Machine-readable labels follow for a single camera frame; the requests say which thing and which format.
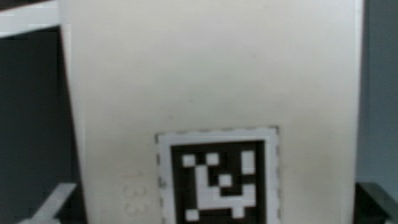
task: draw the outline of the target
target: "white wall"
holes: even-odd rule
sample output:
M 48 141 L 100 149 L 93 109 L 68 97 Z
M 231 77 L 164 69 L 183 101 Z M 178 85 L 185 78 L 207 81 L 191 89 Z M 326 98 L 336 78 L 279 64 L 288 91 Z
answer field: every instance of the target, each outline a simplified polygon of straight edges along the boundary
M 93 224 L 160 224 L 155 134 L 269 125 L 283 223 L 352 222 L 358 2 L 63 1 Z
M 398 200 L 398 1 L 370 0 L 358 179 Z

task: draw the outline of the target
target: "dark background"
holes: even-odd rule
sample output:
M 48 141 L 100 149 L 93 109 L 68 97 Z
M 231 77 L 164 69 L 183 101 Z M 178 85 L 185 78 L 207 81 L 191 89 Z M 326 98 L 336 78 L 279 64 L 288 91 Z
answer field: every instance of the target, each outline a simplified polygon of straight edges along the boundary
M 0 11 L 45 1 L 47 0 L 0 0 Z
M 2 224 L 32 217 L 61 182 L 80 183 L 64 74 L 57 27 L 0 39 Z M 73 200 L 82 216 L 82 191 Z

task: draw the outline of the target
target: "white border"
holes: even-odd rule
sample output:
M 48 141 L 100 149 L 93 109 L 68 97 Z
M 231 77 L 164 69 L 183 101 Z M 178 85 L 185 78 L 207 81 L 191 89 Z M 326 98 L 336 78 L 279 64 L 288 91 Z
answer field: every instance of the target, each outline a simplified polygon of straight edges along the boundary
M 61 25 L 59 1 L 52 0 L 0 12 L 0 38 Z
M 265 199 L 267 199 L 267 223 L 279 224 L 279 138 L 278 128 L 258 129 L 231 129 L 208 132 L 167 133 L 157 136 L 159 140 L 159 172 L 160 172 L 160 197 L 162 197 L 162 212 L 164 224 L 176 224 L 176 205 L 175 205 L 175 187 L 173 187 L 173 164 L 171 164 L 171 147 L 176 145 L 221 143 L 239 141 L 265 141 L 265 161 L 267 161 L 267 176 L 265 176 Z

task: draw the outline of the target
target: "gray surface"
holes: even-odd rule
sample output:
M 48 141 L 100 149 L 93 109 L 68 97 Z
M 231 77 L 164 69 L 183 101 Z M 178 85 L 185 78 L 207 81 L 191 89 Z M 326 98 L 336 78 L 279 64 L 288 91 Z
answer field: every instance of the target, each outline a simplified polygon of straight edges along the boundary
M 359 130 L 359 181 L 398 200 L 398 1 L 368 0 Z

